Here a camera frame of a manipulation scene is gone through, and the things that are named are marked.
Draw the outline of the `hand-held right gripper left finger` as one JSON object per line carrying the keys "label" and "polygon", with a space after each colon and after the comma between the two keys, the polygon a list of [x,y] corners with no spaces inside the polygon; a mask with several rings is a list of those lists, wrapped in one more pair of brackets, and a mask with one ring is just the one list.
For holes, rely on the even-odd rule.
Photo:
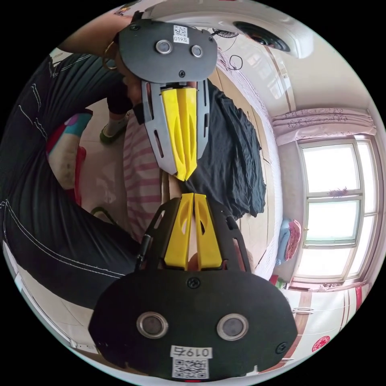
{"label": "hand-held right gripper left finger", "polygon": [[176,269],[188,267],[193,193],[182,194],[164,257],[166,266]]}

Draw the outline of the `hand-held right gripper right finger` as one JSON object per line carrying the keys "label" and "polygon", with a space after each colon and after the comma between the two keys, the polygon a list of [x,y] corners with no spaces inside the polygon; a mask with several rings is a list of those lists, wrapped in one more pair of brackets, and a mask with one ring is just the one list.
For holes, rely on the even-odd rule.
{"label": "hand-held right gripper right finger", "polygon": [[220,269],[222,257],[207,197],[194,195],[197,262],[199,270]]}

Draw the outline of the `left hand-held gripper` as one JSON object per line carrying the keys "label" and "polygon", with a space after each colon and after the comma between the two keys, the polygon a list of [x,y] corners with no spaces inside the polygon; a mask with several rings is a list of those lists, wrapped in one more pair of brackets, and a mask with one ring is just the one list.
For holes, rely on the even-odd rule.
{"label": "left hand-held gripper", "polygon": [[123,63],[142,82],[144,123],[160,169],[188,180],[208,142],[208,77],[217,44],[205,30],[137,20],[118,34]]}

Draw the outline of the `person's right hand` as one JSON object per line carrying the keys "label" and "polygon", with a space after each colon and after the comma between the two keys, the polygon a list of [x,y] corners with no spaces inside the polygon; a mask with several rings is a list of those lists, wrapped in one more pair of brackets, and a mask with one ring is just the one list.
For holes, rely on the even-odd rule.
{"label": "person's right hand", "polygon": [[[245,265],[244,265],[244,260],[243,260],[243,257],[242,257],[242,253],[240,251],[239,245],[236,242],[236,240],[234,240],[234,248],[235,248],[235,251],[236,251],[236,255],[237,255],[238,264],[239,264],[240,269],[242,271],[246,271]],[[248,257],[250,271],[251,271],[252,274],[255,274],[255,265],[254,265],[253,256],[252,256],[251,252],[248,249],[246,249],[246,253],[247,253],[247,257]],[[189,259],[189,261],[188,261],[188,271],[199,271],[197,253],[192,255],[192,257]]]}

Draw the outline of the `person's left hand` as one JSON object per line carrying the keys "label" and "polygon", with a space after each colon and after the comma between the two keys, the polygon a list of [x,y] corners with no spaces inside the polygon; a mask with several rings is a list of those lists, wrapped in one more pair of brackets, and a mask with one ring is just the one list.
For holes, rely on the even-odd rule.
{"label": "person's left hand", "polygon": [[142,82],[128,70],[119,53],[115,56],[115,66],[117,67],[118,72],[123,75],[123,81],[127,87],[127,96],[131,100],[133,106],[142,103]]}

